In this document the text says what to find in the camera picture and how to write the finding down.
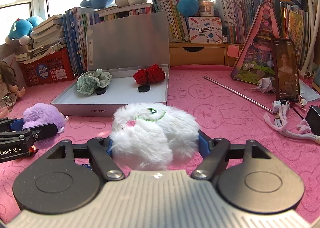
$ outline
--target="red plastic basket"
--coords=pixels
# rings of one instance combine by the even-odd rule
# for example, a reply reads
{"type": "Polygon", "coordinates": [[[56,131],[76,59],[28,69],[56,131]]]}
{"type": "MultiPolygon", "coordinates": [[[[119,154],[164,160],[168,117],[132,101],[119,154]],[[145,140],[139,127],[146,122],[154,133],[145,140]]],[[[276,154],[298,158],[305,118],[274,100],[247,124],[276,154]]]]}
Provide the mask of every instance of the red plastic basket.
{"type": "Polygon", "coordinates": [[[19,64],[19,66],[27,86],[74,79],[67,48],[30,64],[19,64]]]}

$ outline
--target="black round disc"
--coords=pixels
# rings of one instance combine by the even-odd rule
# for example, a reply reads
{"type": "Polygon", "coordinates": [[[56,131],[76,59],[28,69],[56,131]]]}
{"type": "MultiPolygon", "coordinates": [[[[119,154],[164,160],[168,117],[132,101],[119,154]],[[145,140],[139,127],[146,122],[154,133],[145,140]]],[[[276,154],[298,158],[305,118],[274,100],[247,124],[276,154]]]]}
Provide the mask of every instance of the black round disc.
{"type": "Polygon", "coordinates": [[[139,92],[148,92],[150,91],[151,87],[149,85],[142,85],[138,87],[139,92]]]}
{"type": "Polygon", "coordinates": [[[39,214],[62,214],[76,210],[100,191],[98,176],[69,159],[41,157],[13,183],[20,209],[39,214]]]}
{"type": "Polygon", "coordinates": [[[98,87],[97,89],[95,89],[95,92],[96,92],[97,95],[104,94],[106,91],[107,91],[106,87],[105,88],[98,87]]]}
{"type": "Polygon", "coordinates": [[[251,160],[226,169],[218,179],[218,192],[246,212],[275,214],[295,209],[303,196],[303,181],[284,164],[266,163],[272,160],[251,160]]]}

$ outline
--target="pink sticky note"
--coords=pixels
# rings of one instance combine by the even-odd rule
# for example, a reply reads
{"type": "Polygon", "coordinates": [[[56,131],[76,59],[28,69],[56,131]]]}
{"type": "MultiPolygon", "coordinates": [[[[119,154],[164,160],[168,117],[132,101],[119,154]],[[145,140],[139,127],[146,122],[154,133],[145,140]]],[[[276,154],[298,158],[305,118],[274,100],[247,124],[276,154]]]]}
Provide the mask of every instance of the pink sticky note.
{"type": "Polygon", "coordinates": [[[238,58],[239,47],[237,45],[229,45],[228,46],[228,56],[238,58]]]}

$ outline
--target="white paper origami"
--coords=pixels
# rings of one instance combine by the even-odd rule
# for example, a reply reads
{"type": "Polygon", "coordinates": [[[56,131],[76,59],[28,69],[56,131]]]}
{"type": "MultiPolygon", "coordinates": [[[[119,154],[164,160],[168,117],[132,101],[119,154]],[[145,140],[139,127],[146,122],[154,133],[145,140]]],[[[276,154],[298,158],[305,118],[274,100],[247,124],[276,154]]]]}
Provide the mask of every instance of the white paper origami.
{"type": "Polygon", "coordinates": [[[271,78],[262,78],[259,80],[259,87],[250,88],[251,90],[259,90],[262,93],[273,90],[271,78]]]}

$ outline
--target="silver stick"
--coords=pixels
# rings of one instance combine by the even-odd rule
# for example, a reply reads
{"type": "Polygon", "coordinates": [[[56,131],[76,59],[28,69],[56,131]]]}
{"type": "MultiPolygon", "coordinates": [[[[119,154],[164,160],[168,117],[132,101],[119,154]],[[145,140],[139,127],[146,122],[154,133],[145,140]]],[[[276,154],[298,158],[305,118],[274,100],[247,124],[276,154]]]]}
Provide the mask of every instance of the silver stick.
{"type": "Polygon", "coordinates": [[[266,110],[266,111],[270,112],[271,114],[273,114],[273,111],[272,111],[272,110],[268,109],[267,107],[264,107],[264,106],[263,106],[263,105],[261,105],[260,103],[258,103],[258,102],[256,102],[256,101],[254,101],[254,100],[252,100],[252,99],[250,99],[250,98],[248,98],[247,96],[244,96],[243,94],[241,94],[241,93],[239,93],[239,92],[237,92],[237,91],[234,91],[234,90],[230,89],[229,87],[224,86],[224,85],[222,85],[222,84],[218,83],[217,81],[214,81],[214,80],[212,80],[212,79],[210,79],[210,78],[208,78],[208,77],[206,77],[206,76],[203,76],[203,78],[204,78],[204,79],[206,79],[206,80],[208,80],[208,81],[211,81],[211,82],[213,82],[213,83],[215,83],[215,84],[217,84],[217,85],[219,85],[219,86],[221,86],[222,88],[225,88],[225,89],[227,89],[227,90],[229,90],[229,91],[231,91],[231,92],[233,92],[233,93],[235,93],[235,94],[239,95],[240,97],[242,97],[242,98],[244,98],[244,99],[248,100],[249,102],[252,102],[253,104],[255,104],[255,105],[259,106],[260,108],[262,108],[262,109],[264,109],[264,110],[266,110]]]}

